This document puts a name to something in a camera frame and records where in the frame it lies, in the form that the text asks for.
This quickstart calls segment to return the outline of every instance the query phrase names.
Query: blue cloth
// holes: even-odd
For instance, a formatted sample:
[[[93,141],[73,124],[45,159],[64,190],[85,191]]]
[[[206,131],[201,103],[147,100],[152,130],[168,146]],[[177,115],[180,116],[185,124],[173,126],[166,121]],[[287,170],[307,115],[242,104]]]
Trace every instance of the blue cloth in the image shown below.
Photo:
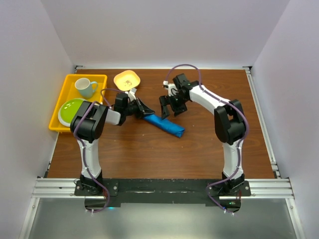
[[[177,137],[181,137],[185,131],[185,128],[182,126],[179,126],[173,122],[170,122],[168,119],[161,119],[160,117],[156,115],[149,115],[145,116],[143,119],[145,119],[147,122],[154,124],[158,128],[161,128],[162,130],[171,133]]]

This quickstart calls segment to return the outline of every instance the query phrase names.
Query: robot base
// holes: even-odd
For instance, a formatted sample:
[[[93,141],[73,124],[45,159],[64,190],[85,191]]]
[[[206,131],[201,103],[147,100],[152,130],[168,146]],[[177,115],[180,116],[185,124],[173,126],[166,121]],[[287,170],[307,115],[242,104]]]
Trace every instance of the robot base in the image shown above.
[[[108,207],[120,207],[122,203],[165,203],[165,204],[205,204],[207,207],[216,204],[207,196],[206,186],[220,179],[103,179],[103,185],[110,192]],[[240,200],[220,199],[220,196],[251,196],[249,182],[226,193],[225,185],[216,185],[209,189],[209,193],[223,207],[237,211]],[[87,189],[76,187],[75,196],[92,196]],[[103,199],[86,199],[85,206],[103,207]]]

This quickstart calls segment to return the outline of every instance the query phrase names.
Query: wooden table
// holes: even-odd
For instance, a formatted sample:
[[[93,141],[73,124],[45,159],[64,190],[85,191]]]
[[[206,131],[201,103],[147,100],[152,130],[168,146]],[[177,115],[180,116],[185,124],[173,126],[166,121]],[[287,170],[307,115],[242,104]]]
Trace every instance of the wooden table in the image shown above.
[[[105,74],[107,87],[115,88],[113,78],[123,70],[78,70],[78,74]],[[159,96],[167,94],[162,82],[168,70],[134,70],[141,78],[136,95],[160,116]],[[202,70],[204,85],[212,92],[242,103],[250,124],[243,145],[246,178],[274,178],[256,108],[244,70]],[[185,73],[190,81],[198,79],[195,70]],[[105,96],[114,102],[115,92]],[[99,139],[99,160],[104,178],[221,178],[224,155],[214,132],[214,117],[202,106],[188,102],[188,111],[169,120],[185,127],[181,138],[152,124],[127,117],[122,126],[105,124]],[[81,173],[79,146],[70,133],[59,135],[49,178],[78,178]]]

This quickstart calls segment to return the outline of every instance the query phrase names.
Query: white wall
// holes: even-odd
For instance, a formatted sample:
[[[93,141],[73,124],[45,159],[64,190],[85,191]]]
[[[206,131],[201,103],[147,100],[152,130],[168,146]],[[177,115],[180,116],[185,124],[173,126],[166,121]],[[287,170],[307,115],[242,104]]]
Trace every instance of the white wall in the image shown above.
[[[93,67],[252,65],[289,0],[42,0],[67,54]]]
[[[279,169],[308,239],[319,238],[319,1],[291,0],[253,66]]]
[[[69,60],[39,0],[0,1],[0,238],[19,236],[56,133],[49,119]]]

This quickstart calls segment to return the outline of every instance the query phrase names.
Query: green plate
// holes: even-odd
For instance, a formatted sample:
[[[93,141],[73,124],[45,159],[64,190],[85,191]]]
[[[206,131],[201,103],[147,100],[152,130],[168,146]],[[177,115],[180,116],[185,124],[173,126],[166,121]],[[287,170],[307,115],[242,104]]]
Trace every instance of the green plate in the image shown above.
[[[66,127],[70,127],[71,121],[73,120],[83,101],[84,99],[75,98],[65,102],[61,106],[58,113],[60,123]]]

